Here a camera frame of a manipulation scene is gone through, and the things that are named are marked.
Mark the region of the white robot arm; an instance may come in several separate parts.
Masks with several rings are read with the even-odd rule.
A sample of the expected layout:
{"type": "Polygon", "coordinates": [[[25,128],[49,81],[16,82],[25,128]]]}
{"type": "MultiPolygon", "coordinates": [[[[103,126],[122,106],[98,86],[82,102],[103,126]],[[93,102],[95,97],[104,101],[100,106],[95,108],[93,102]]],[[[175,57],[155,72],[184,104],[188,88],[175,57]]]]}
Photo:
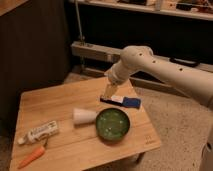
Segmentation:
{"type": "Polygon", "coordinates": [[[109,84],[104,97],[109,99],[119,85],[139,71],[172,86],[213,113],[213,73],[157,58],[148,46],[127,46],[120,52],[120,60],[107,71],[109,84]]]}

